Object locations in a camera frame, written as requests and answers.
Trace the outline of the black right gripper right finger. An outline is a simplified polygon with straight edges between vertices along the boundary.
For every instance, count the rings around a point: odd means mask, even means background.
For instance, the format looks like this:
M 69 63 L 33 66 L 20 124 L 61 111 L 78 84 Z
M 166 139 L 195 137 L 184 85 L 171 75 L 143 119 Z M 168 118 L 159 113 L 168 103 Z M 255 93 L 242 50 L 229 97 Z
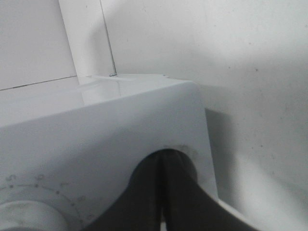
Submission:
M 159 151 L 162 208 L 168 231 L 254 231 L 198 185 L 193 167 L 177 150 Z

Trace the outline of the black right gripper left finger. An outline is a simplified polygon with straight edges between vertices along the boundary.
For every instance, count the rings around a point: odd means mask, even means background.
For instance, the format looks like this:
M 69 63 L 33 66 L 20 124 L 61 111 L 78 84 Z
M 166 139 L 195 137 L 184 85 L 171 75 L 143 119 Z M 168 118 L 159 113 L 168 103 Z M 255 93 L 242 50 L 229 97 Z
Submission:
M 120 197 L 85 231 L 159 231 L 162 185 L 159 152 L 144 158 Z

